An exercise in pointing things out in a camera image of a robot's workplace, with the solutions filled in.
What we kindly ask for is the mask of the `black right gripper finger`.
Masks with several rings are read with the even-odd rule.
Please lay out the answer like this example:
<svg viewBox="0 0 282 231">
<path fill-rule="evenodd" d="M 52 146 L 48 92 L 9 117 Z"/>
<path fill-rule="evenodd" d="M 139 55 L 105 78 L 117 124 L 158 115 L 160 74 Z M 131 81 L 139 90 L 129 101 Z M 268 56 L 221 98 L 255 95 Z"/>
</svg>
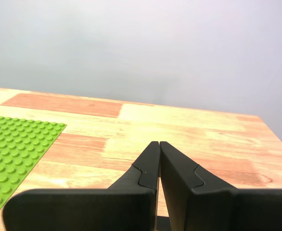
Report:
<svg viewBox="0 0 282 231">
<path fill-rule="evenodd" d="M 174 231 L 282 231 L 282 189 L 238 189 L 162 141 L 161 182 Z"/>
<path fill-rule="evenodd" d="M 153 231 L 159 191 L 159 143 L 151 142 L 106 189 L 33 189 L 11 198 L 8 231 Z"/>
</svg>

